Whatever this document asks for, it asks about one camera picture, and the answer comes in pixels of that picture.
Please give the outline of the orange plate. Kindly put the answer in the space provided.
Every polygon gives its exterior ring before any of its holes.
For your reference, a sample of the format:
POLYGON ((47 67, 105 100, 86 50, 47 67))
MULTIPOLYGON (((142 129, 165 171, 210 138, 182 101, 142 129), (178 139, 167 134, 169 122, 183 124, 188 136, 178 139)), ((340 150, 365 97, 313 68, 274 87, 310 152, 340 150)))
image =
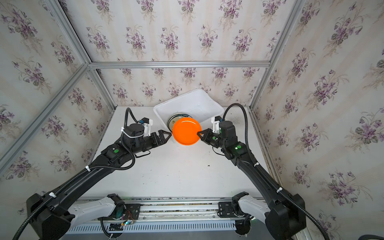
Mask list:
POLYGON ((173 137, 175 141, 183 146, 191 146, 197 143, 200 138, 198 132, 202 127, 193 118, 182 118, 177 120, 173 126, 173 137))

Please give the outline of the beige plate with calligraphy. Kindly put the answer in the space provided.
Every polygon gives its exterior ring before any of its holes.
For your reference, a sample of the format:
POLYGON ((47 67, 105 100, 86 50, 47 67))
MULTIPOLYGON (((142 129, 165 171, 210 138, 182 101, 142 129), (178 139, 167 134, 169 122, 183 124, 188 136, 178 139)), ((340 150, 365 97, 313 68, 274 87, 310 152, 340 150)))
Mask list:
POLYGON ((173 128, 174 128, 174 125, 176 124, 176 122, 182 118, 192 118, 191 115, 188 115, 186 113, 175 113, 173 115, 171 115, 167 121, 167 127, 168 129, 172 132, 173 131, 173 128))

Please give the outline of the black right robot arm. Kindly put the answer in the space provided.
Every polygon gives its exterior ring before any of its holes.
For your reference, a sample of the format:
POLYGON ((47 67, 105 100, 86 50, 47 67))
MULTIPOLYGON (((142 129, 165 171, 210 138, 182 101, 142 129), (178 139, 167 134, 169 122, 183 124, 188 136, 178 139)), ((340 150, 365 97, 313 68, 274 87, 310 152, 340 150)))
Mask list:
POLYGON ((322 225, 306 210, 304 199, 285 190, 256 159, 249 147, 248 129, 245 129, 245 142, 242 143, 234 124, 226 116, 214 117, 213 126, 213 129, 197 133, 200 140, 220 149, 221 154, 251 180, 265 200, 265 203, 254 200, 247 193, 234 196, 233 207, 238 214, 263 221, 275 240, 288 240, 307 227, 307 220, 319 229, 324 239, 330 239, 322 225))

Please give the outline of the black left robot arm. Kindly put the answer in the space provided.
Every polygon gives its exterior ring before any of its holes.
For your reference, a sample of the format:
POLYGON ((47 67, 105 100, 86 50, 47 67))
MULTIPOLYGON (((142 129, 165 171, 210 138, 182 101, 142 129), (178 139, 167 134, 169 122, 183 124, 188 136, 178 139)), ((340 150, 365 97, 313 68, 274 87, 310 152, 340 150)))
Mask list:
POLYGON ((86 204, 78 210, 73 204, 96 183, 115 171, 131 169, 138 153, 149 155, 152 149, 168 142, 172 133, 164 130, 151 132, 151 119, 137 120, 130 108, 126 109, 121 135, 82 171, 44 195, 33 194, 26 201, 27 218, 14 235, 17 240, 27 225, 31 225, 41 240, 58 240, 68 230, 96 218, 120 218, 124 201, 117 194, 86 204))

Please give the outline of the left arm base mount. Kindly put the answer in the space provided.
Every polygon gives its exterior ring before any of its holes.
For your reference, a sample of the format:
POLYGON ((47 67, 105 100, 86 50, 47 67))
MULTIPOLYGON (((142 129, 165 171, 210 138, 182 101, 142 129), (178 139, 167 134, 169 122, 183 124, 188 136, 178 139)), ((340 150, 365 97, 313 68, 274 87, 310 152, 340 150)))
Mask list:
POLYGON ((103 233, 109 240, 117 240, 123 234, 124 226, 132 225, 139 219, 141 204, 126 204, 117 194, 109 194, 105 200, 112 202, 111 212, 98 218, 103 233), (106 220, 123 221, 120 224, 105 225, 106 220))

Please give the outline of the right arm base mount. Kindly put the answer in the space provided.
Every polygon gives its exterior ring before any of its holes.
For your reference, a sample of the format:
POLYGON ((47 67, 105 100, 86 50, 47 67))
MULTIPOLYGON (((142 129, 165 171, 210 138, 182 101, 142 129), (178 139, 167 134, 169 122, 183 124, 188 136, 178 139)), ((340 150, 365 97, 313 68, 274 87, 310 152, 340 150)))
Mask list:
POLYGON ((240 208, 240 199, 248 197, 249 193, 241 192, 232 197, 230 202, 219 202, 218 217, 219 218, 243 218, 235 221, 235 232, 240 236, 246 236, 251 230, 252 216, 244 213, 240 208))

